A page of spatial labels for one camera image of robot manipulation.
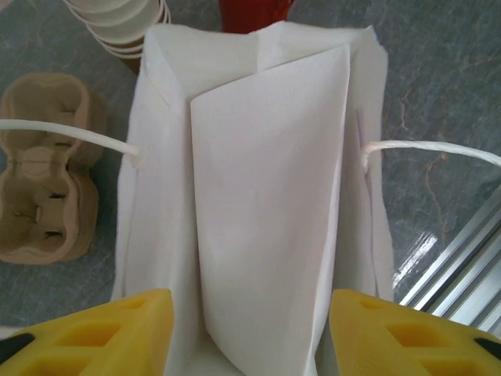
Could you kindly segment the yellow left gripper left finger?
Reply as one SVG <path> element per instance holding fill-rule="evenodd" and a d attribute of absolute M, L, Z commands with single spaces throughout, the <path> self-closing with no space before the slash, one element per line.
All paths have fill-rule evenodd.
<path fill-rule="evenodd" d="M 0 376 L 164 376 L 171 292 L 153 289 L 0 339 Z"/>

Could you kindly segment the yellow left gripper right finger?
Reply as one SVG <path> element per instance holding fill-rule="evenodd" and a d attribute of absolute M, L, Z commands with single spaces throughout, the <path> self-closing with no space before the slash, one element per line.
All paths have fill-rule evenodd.
<path fill-rule="evenodd" d="M 329 324 L 340 376 L 501 376 L 501 340 L 397 303 L 338 289 Z"/>

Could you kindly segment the floral paper bag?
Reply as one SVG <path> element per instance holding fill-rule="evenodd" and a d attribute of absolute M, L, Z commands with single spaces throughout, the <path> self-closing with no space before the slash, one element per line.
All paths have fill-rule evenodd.
<path fill-rule="evenodd" d="M 110 302 L 168 289 L 164 376 L 340 376 L 332 294 L 393 301 L 372 28 L 146 34 L 128 138 L 0 120 L 121 154 Z"/>

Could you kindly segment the stack of pulp cup carriers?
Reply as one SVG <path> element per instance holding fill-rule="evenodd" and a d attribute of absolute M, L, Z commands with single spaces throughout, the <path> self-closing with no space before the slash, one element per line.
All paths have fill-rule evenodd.
<path fill-rule="evenodd" d="M 0 120 L 52 122 L 103 134 L 106 104 L 69 74 L 16 79 L 0 101 Z M 67 262 L 90 248 L 99 194 L 90 178 L 101 146 L 50 131 L 0 130 L 0 262 Z"/>

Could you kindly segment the red straw holder cup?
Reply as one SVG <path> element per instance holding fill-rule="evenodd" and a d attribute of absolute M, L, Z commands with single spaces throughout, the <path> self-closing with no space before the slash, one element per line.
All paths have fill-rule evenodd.
<path fill-rule="evenodd" d="M 218 0 L 225 33 L 248 34 L 287 19 L 295 0 Z"/>

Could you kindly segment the aluminium frame rail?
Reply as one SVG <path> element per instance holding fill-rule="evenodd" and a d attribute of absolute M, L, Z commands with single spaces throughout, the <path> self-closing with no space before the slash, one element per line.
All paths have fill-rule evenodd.
<path fill-rule="evenodd" d="M 399 303 L 501 337 L 501 186 Z"/>

